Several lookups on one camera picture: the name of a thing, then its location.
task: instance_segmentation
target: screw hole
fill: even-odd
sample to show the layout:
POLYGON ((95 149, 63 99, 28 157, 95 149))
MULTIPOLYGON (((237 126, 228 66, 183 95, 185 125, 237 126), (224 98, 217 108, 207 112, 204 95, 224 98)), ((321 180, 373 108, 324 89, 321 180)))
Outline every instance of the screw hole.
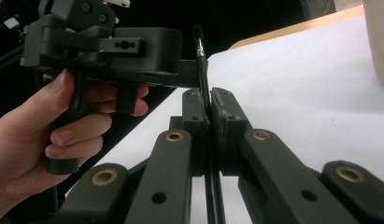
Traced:
POLYGON ((316 202, 318 200, 317 194, 310 190, 302 190, 302 196, 311 202, 316 202))
POLYGON ((166 194, 163 192, 157 192, 151 197, 151 201, 157 204, 165 203, 167 200, 166 194))

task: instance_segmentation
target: wrist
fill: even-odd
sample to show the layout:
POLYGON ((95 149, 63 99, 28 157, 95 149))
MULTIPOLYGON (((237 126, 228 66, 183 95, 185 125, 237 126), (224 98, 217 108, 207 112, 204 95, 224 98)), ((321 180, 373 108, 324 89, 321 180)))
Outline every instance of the wrist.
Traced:
POLYGON ((0 219, 22 200, 11 199, 0 192, 0 219))

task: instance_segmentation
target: black plastic part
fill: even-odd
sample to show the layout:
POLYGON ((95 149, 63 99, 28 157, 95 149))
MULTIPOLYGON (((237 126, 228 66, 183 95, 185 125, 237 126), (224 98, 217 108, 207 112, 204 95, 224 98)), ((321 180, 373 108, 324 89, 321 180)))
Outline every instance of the black plastic part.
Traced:
POLYGON ((116 13, 99 0, 54 1, 51 13, 68 21, 69 27, 81 31, 95 25, 113 30, 116 13))
POLYGON ((113 163, 93 167, 72 188, 55 218, 37 223, 120 224, 127 214, 127 170, 113 163))
POLYGON ((192 174, 201 176, 206 169, 206 133, 209 121, 197 88, 182 95, 182 129, 192 135, 192 174))
POLYGON ((189 223, 192 190, 189 133, 161 133, 149 157, 126 224, 189 223))
POLYGON ((322 183, 361 223, 384 224, 384 183, 361 166, 328 162, 322 183))
MULTIPOLYGON (((87 91, 88 80, 84 71, 72 70, 75 79, 75 93, 71 105, 52 124, 51 129, 55 130, 65 124, 82 118, 87 112, 87 91)), ((54 160, 48 158, 47 171, 53 175, 69 175, 78 171, 78 159, 54 160)))
POLYGON ((213 88, 211 96, 220 170, 223 175, 239 175, 239 144, 252 126, 231 92, 213 88))
MULTIPOLYGON (((183 43, 181 32, 163 27, 136 27, 116 29, 113 35, 113 38, 130 37, 140 38, 140 51, 136 55, 113 55, 109 65, 114 71, 112 78, 162 84, 160 77, 149 75, 174 76, 178 73, 183 43)), ((134 48, 133 45, 129 43, 129 48, 134 48)))
POLYGON ((260 209, 249 209, 259 214, 251 217, 262 223, 358 223, 274 133, 251 129, 244 138, 242 155, 267 198, 260 209))
POLYGON ((135 109, 138 83, 118 82, 116 111, 123 114, 133 114, 135 109))

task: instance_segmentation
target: white surface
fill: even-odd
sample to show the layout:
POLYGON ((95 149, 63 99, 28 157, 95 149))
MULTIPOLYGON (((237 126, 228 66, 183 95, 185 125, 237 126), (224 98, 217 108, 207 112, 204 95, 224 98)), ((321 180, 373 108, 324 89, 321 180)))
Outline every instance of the white surface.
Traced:
MULTIPOLYGON (((209 85, 231 91, 254 128, 276 133, 307 166, 360 164, 384 180, 384 84, 376 77, 364 17, 227 50, 209 58, 209 85)), ((99 163, 146 159, 171 116, 178 89, 99 163)), ((206 223, 204 181, 195 178, 192 223, 206 223)), ((235 177, 222 179, 228 224, 251 223, 235 177)))

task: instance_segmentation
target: finger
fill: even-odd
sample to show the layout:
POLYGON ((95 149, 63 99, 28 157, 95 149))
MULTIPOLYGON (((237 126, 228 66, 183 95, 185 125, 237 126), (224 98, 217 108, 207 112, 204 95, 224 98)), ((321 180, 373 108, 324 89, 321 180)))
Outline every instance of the finger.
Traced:
POLYGON ((7 113, 1 119, 1 128, 11 133, 28 134, 47 127, 69 107, 74 90, 74 79, 64 70, 54 82, 7 113))
POLYGON ((146 104, 145 101, 141 99, 136 99, 134 113, 132 114, 132 116, 139 117, 145 115, 148 112, 148 109, 148 104, 146 104))
POLYGON ((139 83, 138 86, 138 93, 136 94, 136 98, 142 98, 148 95, 149 93, 149 87, 145 83, 139 83))
POLYGON ((95 113, 54 130, 51 142, 58 147, 70 146, 105 133, 111 126, 108 114, 95 113))
POLYGON ((49 145, 46 147, 45 153, 52 159, 90 158, 101 150, 102 145, 102 136, 97 136, 69 146, 49 145))

